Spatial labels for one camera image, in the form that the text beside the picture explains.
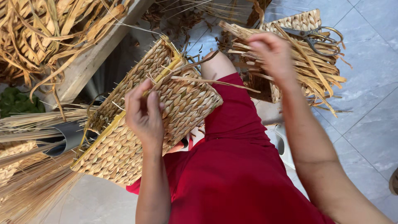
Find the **wrist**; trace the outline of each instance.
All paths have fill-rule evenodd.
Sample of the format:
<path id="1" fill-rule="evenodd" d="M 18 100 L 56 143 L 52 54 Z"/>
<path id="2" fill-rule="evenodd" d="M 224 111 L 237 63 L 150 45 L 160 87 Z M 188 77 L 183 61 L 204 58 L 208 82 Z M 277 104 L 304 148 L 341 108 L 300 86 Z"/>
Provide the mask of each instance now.
<path id="1" fill-rule="evenodd" d="M 163 144 L 160 142 L 142 143 L 144 155 L 162 156 Z"/>
<path id="2" fill-rule="evenodd" d="M 283 82 L 277 83 L 277 86 L 284 94 L 302 94 L 300 85 L 296 79 L 285 80 Z"/>

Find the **knee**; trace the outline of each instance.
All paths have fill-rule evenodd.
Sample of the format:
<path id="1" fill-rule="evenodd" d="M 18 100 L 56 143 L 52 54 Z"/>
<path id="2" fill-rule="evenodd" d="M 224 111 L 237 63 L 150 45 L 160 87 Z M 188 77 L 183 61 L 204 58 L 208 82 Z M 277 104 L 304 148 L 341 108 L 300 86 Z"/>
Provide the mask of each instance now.
<path id="1" fill-rule="evenodd" d="M 206 56 L 203 59 L 208 59 L 210 58 L 216 51 L 211 51 L 210 53 L 206 54 Z"/>
<path id="2" fill-rule="evenodd" d="M 208 53 L 203 59 L 210 58 L 216 51 Z M 201 64 L 201 74 L 204 79 L 218 80 L 236 72 L 231 60 L 222 52 Z"/>

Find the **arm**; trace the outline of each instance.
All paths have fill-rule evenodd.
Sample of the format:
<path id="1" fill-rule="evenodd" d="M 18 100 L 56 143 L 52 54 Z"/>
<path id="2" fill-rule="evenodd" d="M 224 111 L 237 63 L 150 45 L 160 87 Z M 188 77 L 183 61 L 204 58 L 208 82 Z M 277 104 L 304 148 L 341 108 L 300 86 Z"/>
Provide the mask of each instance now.
<path id="1" fill-rule="evenodd" d="M 391 224 L 350 181 L 326 132 L 312 115 L 293 71 L 290 45 L 272 33 L 248 39 L 283 92 L 283 117 L 297 175 L 311 202 L 339 224 Z"/>
<path id="2" fill-rule="evenodd" d="M 142 143 L 142 176 L 135 222 L 137 224 L 168 223 L 170 190 L 162 157 L 164 127 L 156 92 L 143 97 L 151 82 L 145 80 L 126 94 L 126 122 Z"/>

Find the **scissor blade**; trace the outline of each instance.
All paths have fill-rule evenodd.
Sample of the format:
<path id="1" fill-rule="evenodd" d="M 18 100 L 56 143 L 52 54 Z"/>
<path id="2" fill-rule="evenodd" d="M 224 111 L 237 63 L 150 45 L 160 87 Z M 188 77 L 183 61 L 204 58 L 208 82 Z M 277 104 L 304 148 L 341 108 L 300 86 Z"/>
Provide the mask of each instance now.
<path id="1" fill-rule="evenodd" d="M 306 36 L 306 33 L 304 31 L 301 31 L 301 30 L 290 29 L 290 28 L 286 28 L 286 27 L 282 27 L 282 29 L 286 33 L 290 33 L 290 34 L 293 34 L 293 35 L 296 35 L 296 36 L 300 36 L 300 37 Z"/>

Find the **woman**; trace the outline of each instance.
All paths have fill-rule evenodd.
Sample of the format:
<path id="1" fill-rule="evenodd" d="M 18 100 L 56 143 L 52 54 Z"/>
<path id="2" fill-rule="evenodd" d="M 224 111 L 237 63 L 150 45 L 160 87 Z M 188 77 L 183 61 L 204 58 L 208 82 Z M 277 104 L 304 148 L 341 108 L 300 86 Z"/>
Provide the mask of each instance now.
<path id="1" fill-rule="evenodd" d="M 126 95 L 126 120 L 144 154 L 141 179 L 127 186 L 139 193 L 136 223 L 392 223 L 344 173 L 296 81 L 288 42 L 272 33 L 247 42 L 283 92 L 287 138 L 310 201 L 286 175 L 244 89 L 214 84 L 224 103 L 205 119 L 205 142 L 162 157 L 162 105 L 155 92 L 142 98 L 146 80 Z M 201 65 L 201 75 L 243 85 L 221 53 Z"/>

